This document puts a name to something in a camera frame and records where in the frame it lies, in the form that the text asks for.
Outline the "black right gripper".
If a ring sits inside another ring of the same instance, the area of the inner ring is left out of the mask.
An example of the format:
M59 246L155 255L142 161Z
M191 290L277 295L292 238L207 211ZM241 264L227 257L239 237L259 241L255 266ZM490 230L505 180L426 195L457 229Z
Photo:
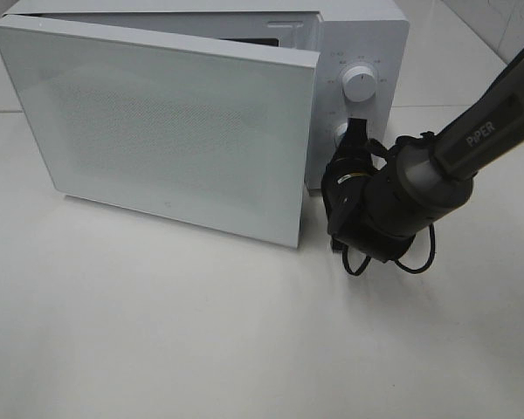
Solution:
M378 172L373 157L384 157L383 146L365 146L367 121L349 118L331 161L321 179L321 193L327 221L350 220L367 210L365 189Z

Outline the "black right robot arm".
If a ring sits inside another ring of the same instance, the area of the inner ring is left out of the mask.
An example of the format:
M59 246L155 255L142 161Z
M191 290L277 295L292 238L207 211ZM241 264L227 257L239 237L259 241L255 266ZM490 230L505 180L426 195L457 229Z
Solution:
M333 251L398 261L416 234L463 206L474 176L524 141L524 47L486 92L439 133L386 148L352 118L321 192Z

